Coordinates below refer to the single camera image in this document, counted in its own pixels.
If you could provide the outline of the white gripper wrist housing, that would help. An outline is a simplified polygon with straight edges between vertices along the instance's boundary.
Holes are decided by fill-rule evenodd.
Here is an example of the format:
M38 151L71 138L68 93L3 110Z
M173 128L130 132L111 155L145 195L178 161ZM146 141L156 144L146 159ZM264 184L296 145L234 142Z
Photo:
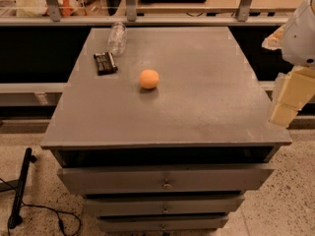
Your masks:
M269 107L269 121L287 127L315 95L315 0L303 0L285 23L283 59L294 66L279 73Z

